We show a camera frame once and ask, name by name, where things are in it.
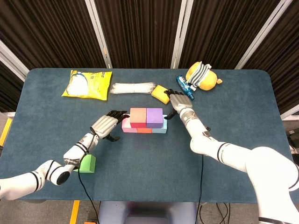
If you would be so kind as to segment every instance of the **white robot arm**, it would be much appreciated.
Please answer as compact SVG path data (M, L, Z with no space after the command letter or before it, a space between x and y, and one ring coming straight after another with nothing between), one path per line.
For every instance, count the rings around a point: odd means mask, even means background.
M49 160L35 171L7 179L0 179L0 199L14 200L31 194L43 188L46 180L55 185L67 181L71 172L80 167L80 162L90 150L95 148L100 139L117 141L110 132L123 119L127 118L126 111L111 111L102 116L91 126L92 133L86 134L64 154L64 166L54 160Z
M174 109L165 119L179 114L192 138L193 152L211 156L248 174L256 193L260 224L299 224L299 213L289 194L299 188L296 164L268 147L249 150L215 140L192 109L187 96L173 90L166 94Z

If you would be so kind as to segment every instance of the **yellow plastic bag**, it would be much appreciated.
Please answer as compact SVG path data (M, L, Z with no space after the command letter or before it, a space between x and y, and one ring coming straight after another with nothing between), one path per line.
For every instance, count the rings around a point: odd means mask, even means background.
M62 97L80 97L107 100L112 72L80 72L71 70L70 83Z

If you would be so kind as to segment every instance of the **table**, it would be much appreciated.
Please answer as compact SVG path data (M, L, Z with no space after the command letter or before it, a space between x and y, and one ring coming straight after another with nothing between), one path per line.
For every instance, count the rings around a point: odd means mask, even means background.
M186 69L78 69L112 71L113 83L156 82L179 91L175 77ZM89 127L110 110L162 107L150 94L109 94L108 101L61 97L71 69L33 69L25 81L16 115L0 157L2 178L35 170L64 153ZM219 141L242 147L271 147L291 158L269 75L261 70L214 70L223 80L211 91L197 89L194 110ZM82 174L89 194L104 201L195 202L199 198L201 156L189 148L190 136L179 117L168 123L167 134L112 132L118 142L102 140L91 153L95 174ZM203 202L256 202L246 173L205 157ZM47 182L25 199L87 199L72 173L62 186ZM292 193L294 201L298 194Z

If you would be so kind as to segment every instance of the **curtain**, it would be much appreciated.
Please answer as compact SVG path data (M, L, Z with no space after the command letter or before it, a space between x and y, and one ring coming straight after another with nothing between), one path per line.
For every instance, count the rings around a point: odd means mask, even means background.
M280 113L299 104L299 0L294 0L244 69L269 73Z
M0 39L29 68L105 68L84 0L0 0Z
M0 62L0 112L14 112L17 108L23 82Z
M195 0L179 68L234 69L279 0Z
M114 68L170 68L181 0L96 0Z

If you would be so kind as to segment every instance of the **yellow plush toy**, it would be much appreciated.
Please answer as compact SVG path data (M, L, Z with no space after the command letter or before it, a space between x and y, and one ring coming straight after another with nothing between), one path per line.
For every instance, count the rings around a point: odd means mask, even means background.
M186 80L191 84L190 87L193 91L196 90L196 87L207 91L214 88L216 84L222 83L222 80L217 78L210 68L209 64L204 65L202 62L196 62L189 68Z

